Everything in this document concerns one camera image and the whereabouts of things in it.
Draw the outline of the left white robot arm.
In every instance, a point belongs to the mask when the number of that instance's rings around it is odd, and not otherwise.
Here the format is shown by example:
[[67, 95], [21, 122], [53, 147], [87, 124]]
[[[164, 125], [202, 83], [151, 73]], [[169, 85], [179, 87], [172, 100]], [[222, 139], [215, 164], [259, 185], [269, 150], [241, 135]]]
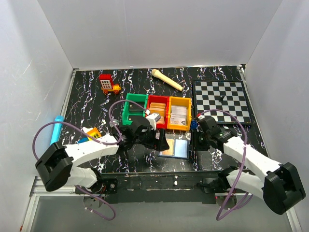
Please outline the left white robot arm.
[[164, 130], [156, 137], [154, 115], [137, 116], [129, 125], [113, 125], [110, 134], [98, 139], [72, 145], [55, 142], [38, 159], [35, 167], [48, 192], [73, 185], [100, 193], [108, 188], [108, 183], [95, 168], [82, 168], [81, 164], [119, 151], [126, 152], [133, 145], [143, 145], [159, 152], [169, 149]]

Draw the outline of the white gold VIP card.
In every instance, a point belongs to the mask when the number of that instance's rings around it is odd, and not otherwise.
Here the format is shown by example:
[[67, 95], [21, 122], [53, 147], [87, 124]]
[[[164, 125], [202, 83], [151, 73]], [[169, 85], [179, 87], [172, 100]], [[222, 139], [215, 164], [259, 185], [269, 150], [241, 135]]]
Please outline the white gold VIP card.
[[187, 124], [187, 115], [171, 114], [169, 122], [170, 122], [170, 124], [174, 124], [174, 125], [186, 125]]

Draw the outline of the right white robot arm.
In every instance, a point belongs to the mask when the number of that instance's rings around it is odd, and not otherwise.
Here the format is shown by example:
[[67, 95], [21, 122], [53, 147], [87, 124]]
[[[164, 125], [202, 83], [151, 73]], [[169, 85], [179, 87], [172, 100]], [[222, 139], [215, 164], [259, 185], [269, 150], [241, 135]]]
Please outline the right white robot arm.
[[193, 132], [195, 149], [217, 148], [226, 155], [244, 162], [249, 171], [230, 166], [217, 178], [204, 179], [200, 187], [209, 192], [240, 189], [262, 199], [276, 214], [282, 215], [306, 197], [297, 168], [287, 162], [272, 160], [237, 136], [234, 129], [224, 129], [211, 116], [199, 116], [201, 132]]

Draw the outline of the navy blue card holder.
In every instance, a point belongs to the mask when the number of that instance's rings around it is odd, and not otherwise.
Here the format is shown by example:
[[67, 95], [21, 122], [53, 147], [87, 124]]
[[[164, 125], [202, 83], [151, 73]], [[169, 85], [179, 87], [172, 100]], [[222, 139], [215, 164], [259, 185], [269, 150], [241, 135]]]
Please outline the navy blue card holder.
[[188, 146], [187, 140], [180, 139], [167, 139], [169, 149], [158, 153], [160, 157], [175, 158], [175, 159], [187, 159], [188, 158]]

